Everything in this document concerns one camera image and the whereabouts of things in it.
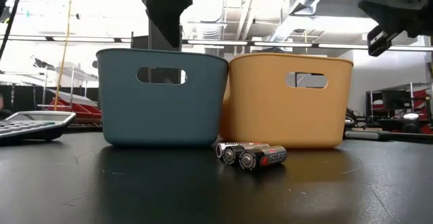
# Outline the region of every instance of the aa battery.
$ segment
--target aa battery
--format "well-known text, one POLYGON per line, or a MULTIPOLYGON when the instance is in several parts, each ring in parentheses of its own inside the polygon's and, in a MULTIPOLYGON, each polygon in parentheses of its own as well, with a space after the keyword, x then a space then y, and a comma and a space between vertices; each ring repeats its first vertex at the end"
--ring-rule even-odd
POLYGON ((245 170, 282 163, 287 159, 287 151, 282 146, 255 148, 243 152, 239 157, 239 164, 245 170))
POLYGON ((224 150, 223 160, 226 164, 234 164, 239 160, 239 156, 247 150, 254 148, 269 147, 269 144, 259 143, 254 145, 234 145, 228 146, 224 150))
POLYGON ((260 143, 219 143, 216 145, 216 157, 220 160, 223 160, 223 153, 225 148, 229 146, 235 146, 235 145, 255 145, 260 143))

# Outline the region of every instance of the table surface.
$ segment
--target table surface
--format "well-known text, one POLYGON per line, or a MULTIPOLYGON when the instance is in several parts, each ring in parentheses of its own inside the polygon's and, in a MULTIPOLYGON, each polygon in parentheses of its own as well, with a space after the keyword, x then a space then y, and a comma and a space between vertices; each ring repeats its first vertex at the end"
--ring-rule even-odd
POLYGON ((433 146, 345 141, 244 172, 211 149, 118 149, 101 133, 0 147, 0 223, 431 223, 433 146))

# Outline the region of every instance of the blue plastic bin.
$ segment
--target blue plastic bin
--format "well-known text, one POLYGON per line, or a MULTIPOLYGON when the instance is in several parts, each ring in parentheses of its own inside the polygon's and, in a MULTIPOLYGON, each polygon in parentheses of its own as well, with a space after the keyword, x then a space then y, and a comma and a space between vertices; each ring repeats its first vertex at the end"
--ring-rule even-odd
POLYGON ((215 142, 227 61, 211 55, 144 49, 104 49, 96 56, 108 143, 205 146, 215 142), (137 73, 143 68, 180 68, 187 80, 181 85, 142 83, 137 73))

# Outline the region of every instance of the yellow plastic bin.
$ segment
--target yellow plastic bin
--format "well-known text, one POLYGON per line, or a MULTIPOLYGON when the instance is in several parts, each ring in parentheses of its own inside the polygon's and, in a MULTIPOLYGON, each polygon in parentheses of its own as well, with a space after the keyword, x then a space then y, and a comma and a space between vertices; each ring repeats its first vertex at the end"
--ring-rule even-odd
POLYGON ((352 67, 350 60, 307 55, 254 53, 234 58, 220 136, 286 148, 336 147, 343 137, 352 67), (294 72, 322 74, 325 84, 320 89, 295 87, 288 83, 294 72))

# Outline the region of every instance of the bin handle cutout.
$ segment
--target bin handle cutout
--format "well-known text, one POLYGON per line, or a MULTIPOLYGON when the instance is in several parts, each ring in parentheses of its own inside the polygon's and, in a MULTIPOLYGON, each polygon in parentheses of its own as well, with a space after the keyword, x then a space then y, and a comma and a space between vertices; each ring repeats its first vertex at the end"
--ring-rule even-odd
POLYGON ((137 70, 135 77, 145 84, 183 85, 187 81, 187 74, 182 68, 143 66, 137 70))
POLYGON ((286 85, 292 88, 323 89, 327 84, 328 79, 323 74, 289 72, 286 77, 286 85))

